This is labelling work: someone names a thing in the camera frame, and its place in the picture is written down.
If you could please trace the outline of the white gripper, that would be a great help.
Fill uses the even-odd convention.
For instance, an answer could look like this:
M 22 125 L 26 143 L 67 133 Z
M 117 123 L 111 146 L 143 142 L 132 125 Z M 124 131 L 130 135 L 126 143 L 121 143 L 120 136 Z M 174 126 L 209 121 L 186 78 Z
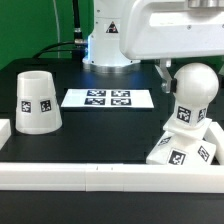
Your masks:
M 170 59 L 224 55 L 224 0 L 130 0 L 120 50 L 129 59 L 159 59 L 162 91 L 175 93 Z

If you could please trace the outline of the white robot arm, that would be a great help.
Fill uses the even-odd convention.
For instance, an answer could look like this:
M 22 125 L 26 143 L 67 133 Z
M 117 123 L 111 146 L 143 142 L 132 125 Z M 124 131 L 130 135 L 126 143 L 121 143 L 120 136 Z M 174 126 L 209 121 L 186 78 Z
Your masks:
M 86 69 L 121 73 L 157 60 L 165 92 L 176 89 L 168 73 L 175 58 L 224 55 L 224 0 L 93 0 L 94 28 Z

